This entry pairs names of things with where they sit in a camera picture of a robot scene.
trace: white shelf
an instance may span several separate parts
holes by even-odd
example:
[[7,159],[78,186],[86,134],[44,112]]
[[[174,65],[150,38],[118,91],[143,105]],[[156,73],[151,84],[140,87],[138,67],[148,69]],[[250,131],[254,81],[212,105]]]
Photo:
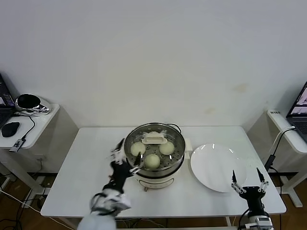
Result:
[[[32,116],[32,119],[35,122],[35,127],[29,132],[26,136],[26,142],[23,144],[23,149],[31,148],[37,139],[40,137],[42,132],[45,130],[46,126],[49,124],[51,119],[59,110],[59,104],[51,104],[51,112],[47,115],[43,116]],[[0,149],[10,149],[18,139],[21,139],[26,132],[33,126],[30,118],[25,116],[17,116],[11,117],[7,123],[10,122],[19,122],[20,126],[16,132],[16,134],[9,138],[4,138],[2,134],[0,134]]]

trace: steamed bun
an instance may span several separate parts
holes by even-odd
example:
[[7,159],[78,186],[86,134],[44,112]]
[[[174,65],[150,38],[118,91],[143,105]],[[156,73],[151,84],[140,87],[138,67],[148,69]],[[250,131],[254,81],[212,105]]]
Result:
[[149,154],[145,158],[145,166],[147,169],[156,169],[160,165],[160,158],[155,154]]
[[174,144],[172,142],[167,142],[159,146],[160,153],[163,155],[171,155],[175,151]]
[[146,147],[142,142],[135,142],[133,145],[131,145],[130,151],[131,154],[136,157],[139,155],[139,153],[144,154]]

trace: white wall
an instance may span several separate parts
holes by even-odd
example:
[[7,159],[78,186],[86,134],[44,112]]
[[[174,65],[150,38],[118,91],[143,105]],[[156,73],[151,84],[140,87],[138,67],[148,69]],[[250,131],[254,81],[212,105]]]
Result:
[[[307,79],[306,8],[305,0],[1,1],[0,70],[20,93],[61,104],[78,127],[161,121],[248,131],[263,110],[288,109]],[[261,125],[249,136],[269,145]]]

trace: pot handle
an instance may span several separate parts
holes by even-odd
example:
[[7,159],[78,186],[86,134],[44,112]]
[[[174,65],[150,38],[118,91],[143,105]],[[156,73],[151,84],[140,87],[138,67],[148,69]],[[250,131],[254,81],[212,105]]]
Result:
[[176,126],[176,128],[179,130],[179,132],[182,133],[181,128],[178,125],[176,125],[174,123],[167,123],[167,125],[169,125],[169,126]]

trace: desk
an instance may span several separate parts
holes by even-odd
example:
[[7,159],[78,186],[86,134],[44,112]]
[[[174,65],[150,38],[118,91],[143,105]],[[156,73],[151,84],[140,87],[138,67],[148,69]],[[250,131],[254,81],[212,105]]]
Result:
[[[89,200],[108,183],[112,173],[110,150],[132,130],[132,127],[81,128],[69,150],[57,178],[41,210],[46,217],[82,218],[89,213]],[[182,127],[193,149],[205,143],[219,143],[233,149],[246,162],[245,185],[259,185],[256,168],[269,181],[263,198],[265,211],[284,213],[286,207],[264,169],[245,131],[240,126]],[[119,218],[184,218],[240,216],[246,201],[233,191],[215,192],[202,185],[192,174],[185,160],[175,181],[169,187],[145,192],[135,180],[128,178],[125,193],[132,208]]]
[[[59,110],[58,104],[51,104],[51,112],[44,116],[33,116],[32,119],[35,122],[35,127],[28,133],[26,136],[26,142],[23,144],[23,149],[28,149],[32,147],[37,139],[40,137],[46,126],[49,124],[51,119]],[[34,190],[33,196],[35,194],[42,194],[44,188],[40,186],[40,183],[43,180],[43,177],[39,177],[37,181],[35,181],[28,173],[11,157],[13,152],[9,152],[7,149],[10,149],[16,142],[17,139],[23,137],[23,135],[33,126],[32,121],[28,117],[12,117],[9,119],[9,122],[20,122],[20,126],[16,132],[16,134],[9,138],[4,138],[0,134],[0,162],[5,166],[10,172],[16,175],[20,180],[22,180],[26,185],[28,185],[32,190]],[[0,173],[7,174],[7,170],[0,166]],[[14,180],[15,178],[8,177],[7,180]]]
[[[270,109],[267,111],[269,118],[274,122],[276,127],[281,131],[291,124],[283,117],[278,110]],[[284,134],[285,139],[288,141],[293,150],[299,154],[307,154],[307,143],[301,138],[301,136],[295,131],[291,130]],[[296,174],[291,180],[288,181],[286,176],[282,176],[283,182],[282,194],[288,194],[295,207],[302,207],[303,204],[298,198],[294,187],[307,178],[307,167]]]

